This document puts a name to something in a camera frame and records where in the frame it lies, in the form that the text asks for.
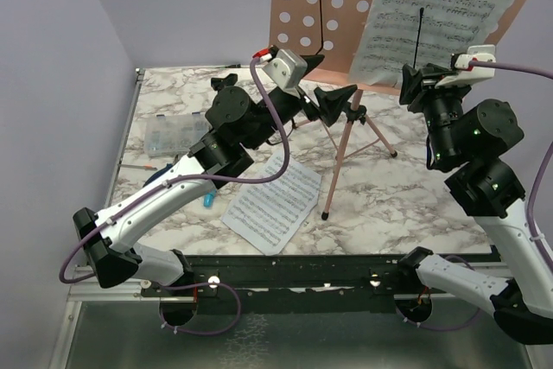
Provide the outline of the pink perforated music stand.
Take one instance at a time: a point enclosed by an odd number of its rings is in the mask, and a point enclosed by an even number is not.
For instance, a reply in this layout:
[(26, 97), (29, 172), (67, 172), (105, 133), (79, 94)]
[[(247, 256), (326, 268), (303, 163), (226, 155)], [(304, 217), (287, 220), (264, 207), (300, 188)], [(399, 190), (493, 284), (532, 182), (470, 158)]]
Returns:
[(309, 80), (345, 86), (372, 0), (271, 0), (269, 42), (324, 54)]

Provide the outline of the sheet music page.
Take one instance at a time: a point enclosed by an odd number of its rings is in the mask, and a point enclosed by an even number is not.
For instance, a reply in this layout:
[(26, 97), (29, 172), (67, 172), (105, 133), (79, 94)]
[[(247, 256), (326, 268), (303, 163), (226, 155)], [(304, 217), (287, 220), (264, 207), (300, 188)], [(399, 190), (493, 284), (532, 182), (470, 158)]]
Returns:
[(265, 256), (280, 253), (316, 206), (321, 175), (291, 159), (278, 179), (242, 185), (221, 220)]
[(447, 67), (450, 56), (497, 44), (526, 0), (371, 0), (348, 79), (398, 86), (405, 64)]

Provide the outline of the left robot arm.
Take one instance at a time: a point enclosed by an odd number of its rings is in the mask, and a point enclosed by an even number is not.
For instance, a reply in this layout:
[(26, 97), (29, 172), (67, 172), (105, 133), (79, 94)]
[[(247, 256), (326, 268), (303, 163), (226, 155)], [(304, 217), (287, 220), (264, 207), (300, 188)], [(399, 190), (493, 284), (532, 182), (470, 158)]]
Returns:
[[(321, 54), (297, 55), (276, 47), (256, 53), (250, 66), (262, 64), (276, 85), (270, 92), (259, 86), (259, 102), (237, 85), (237, 74), (213, 78), (216, 95), (205, 114), (210, 129), (185, 156), (118, 204), (97, 212), (83, 207), (73, 215), (79, 248), (101, 288), (139, 278), (158, 283), (175, 296), (188, 290), (193, 271), (185, 256), (178, 250), (141, 245), (139, 239), (189, 202), (228, 182), (256, 185), (283, 175), (290, 159), (284, 125), (303, 112), (309, 120), (320, 119), (330, 126), (358, 89), (355, 85), (328, 92), (315, 88), (315, 98), (310, 99), (299, 83), (323, 60)], [(284, 151), (281, 168), (270, 176), (244, 178), (242, 174), (253, 164), (250, 150), (275, 133), (280, 134)]]

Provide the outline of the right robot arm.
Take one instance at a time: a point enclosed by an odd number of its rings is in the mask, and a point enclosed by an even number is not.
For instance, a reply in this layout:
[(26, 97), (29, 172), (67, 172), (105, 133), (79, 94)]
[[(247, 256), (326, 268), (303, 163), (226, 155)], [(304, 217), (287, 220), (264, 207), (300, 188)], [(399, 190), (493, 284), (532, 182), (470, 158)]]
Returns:
[(552, 250), (526, 212), (523, 185), (500, 159), (524, 137), (512, 108), (485, 99), (463, 111), (469, 81), (435, 64), (405, 64), (402, 78), (400, 104), (423, 114), (427, 125), (427, 168), (449, 175), (445, 184), (454, 200), (485, 231), (512, 275), (487, 276), (417, 247), (399, 261), (398, 285), (447, 292), (488, 313), (513, 340), (551, 344)]

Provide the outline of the black microphone desk stand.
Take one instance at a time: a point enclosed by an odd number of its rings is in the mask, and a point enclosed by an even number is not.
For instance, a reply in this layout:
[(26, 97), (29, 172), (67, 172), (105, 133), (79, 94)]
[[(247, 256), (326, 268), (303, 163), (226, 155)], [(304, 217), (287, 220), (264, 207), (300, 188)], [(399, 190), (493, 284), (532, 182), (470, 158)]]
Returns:
[(238, 75), (236, 73), (229, 73), (225, 77), (212, 77), (210, 80), (211, 88), (215, 92), (220, 92), (223, 89), (235, 86), (238, 82)]

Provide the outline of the clear plastic parts box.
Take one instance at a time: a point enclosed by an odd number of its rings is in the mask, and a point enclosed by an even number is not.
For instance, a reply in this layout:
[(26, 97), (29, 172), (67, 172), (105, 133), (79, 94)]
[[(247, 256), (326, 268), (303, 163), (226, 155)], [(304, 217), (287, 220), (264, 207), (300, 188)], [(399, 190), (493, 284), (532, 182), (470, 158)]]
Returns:
[(156, 115), (146, 122), (144, 150), (150, 157), (187, 154), (211, 125), (200, 112), (182, 115)]

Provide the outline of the red tipped thin rod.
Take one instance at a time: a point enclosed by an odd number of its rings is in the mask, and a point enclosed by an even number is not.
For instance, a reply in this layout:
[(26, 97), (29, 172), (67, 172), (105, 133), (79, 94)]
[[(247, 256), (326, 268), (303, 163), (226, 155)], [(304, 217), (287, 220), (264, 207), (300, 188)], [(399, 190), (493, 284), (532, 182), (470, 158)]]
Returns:
[(141, 170), (148, 170), (148, 171), (158, 170), (158, 168), (151, 165), (135, 165), (135, 164), (126, 164), (126, 163), (120, 164), (119, 167), (125, 168), (125, 169), (141, 169)]

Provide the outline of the blue handled pliers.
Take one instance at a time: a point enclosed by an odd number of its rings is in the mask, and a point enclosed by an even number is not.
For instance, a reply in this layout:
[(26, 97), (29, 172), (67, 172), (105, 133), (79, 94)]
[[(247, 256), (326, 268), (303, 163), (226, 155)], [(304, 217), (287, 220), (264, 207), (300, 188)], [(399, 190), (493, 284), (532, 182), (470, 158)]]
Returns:
[(143, 187), (145, 188), (148, 186), (151, 182), (157, 180), (159, 177), (165, 175), (167, 172), (169, 172), (180, 160), (180, 156), (176, 155), (172, 162), (167, 163), (166, 166), (162, 169), (157, 170), (151, 177), (149, 177), (145, 183), (143, 184)]

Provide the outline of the blue toy recorder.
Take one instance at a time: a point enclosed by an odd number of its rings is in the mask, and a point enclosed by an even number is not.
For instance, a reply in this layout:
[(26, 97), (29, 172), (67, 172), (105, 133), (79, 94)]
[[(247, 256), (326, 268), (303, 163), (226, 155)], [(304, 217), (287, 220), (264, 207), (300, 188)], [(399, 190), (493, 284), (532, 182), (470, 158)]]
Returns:
[(215, 191), (205, 194), (204, 200), (203, 200), (203, 207), (211, 208), (213, 206), (215, 195), (216, 195)]

